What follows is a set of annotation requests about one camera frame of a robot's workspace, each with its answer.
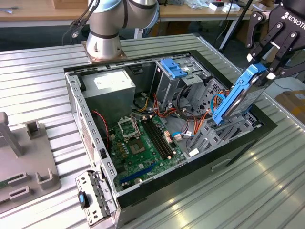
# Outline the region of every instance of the motherboard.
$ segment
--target motherboard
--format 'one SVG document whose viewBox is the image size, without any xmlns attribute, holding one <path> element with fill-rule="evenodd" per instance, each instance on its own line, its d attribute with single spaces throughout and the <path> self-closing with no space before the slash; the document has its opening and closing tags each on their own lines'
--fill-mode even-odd
<svg viewBox="0 0 305 229">
<path fill-rule="evenodd" d="M 122 119 L 109 130 L 111 158 L 117 170 L 114 183 L 124 190 L 157 175 L 185 160 L 159 117 L 148 120 Z M 126 138 L 134 133 L 135 137 Z"/>
</svg>

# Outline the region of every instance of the blue latch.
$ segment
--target blue latch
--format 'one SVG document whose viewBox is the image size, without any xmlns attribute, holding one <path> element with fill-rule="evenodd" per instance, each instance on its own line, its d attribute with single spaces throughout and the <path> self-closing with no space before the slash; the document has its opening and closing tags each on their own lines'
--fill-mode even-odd
<svg viewBox="0 0 305 229">
<path fill-rule="evenodd" d="M 171 77 L 174 79 L 187 76 L 187 73 L 184 72 L 180 68 L 179 64 L 173 61 L 173 59 L 161 60 L 161 64 L 168 71 L 168 73 L 171 74 Z"/>
<path fill-rule="evenodd" d="M 80 194 L 80 202 L 83 203 L 84 202 L 84 195 Z"/>
</svg>

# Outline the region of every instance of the green motherboard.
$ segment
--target green motherboard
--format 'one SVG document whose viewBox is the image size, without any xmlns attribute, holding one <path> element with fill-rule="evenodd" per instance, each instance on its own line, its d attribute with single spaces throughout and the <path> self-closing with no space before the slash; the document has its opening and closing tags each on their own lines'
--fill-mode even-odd
<svg viewBox="0 0 305 229">
<path fill-rule="evenodd" d="M 111 158 L 117 170 L 117 177 L 114 179 L 117 191 L 122 191 L 135 183 L 144 181 L 154 175 L 157 175 L 171 167 L 174 167 L 185 160 L 183 152 L 180 150 L 176 142 L 171 139 L 167 142 L 168 138 L 164 135 L 166 128 L 159 117 L 154 117 L 151 120 L 151 125 L 154 125 L 154 135 L 163 138 L 168 148 L 173 152 L 172 156 L 167 158 L 157 150 L 160 146 L 155 141 L 153 143 L 148 133 L 148 129 L 144 127 L 144 121 L 138 120 L 137 126 L 141 135 L 138 138 L 130 138 L 124 141 L 124 137 L 119 125 L 109 129 L 112 139 Z M 126 130 L 127 124 L 121 128 L 124 134 L 132 133 L 134 128 L 130 125 L 130 130 Z"/>
</svg>

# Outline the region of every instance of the ram slot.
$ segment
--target ram slot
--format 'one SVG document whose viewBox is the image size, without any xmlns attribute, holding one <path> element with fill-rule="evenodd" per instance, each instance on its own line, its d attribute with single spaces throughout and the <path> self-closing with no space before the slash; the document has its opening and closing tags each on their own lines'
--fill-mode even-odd
<svg viewBox="0 0 305 229">
<path fill-rule="evenodd" d="M 168 156 L 173 156 L 173 152 L 168 146 L 163 136 L 159 133 L 151 120 L 142 122 L 142 125 L 151 139 L 153 145 L 157 148 L 163 160 L 167 159 Z"/>
</svg>

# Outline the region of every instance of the floor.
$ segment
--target floor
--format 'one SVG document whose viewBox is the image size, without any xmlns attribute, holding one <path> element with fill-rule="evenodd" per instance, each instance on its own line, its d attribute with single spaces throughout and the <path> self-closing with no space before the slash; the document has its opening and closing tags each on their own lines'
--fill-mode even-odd
<svg viewBox="0 0 305 229">
<path fill-rule="evenodd" d="M 0 28 L 0 51 L 20 50 L 42 48 L 50 46 L 61 45 L 61 37 L 67 31 L 67 26 L 46 26 L 46 27 L 20 27 L 20 28 Z M 213 44 L 215 38 L 222 31 L 219 27 L 219 21 L 204 21 L 202 24 L 199 22 L 191 22 L 188 33 L 200 33 L 209 43 Z M 134 29 L 124 29 L 120 31 L 121 39 L 132 39 Z M 223 36 L 217 42 L 216 47 L 219 47 Z M 74 39 L 74 43 L 85 41 L 86 37 L 79 36 Z M 64 39 L 64 44 L 69 44 L 70 39 L 68 36 Z M 248 50 L 244 44 L 238 40 L 230 41 L 224 55 L 232 61 L 236 66 L 244 68 L 247 66 Z"/>
</svg>

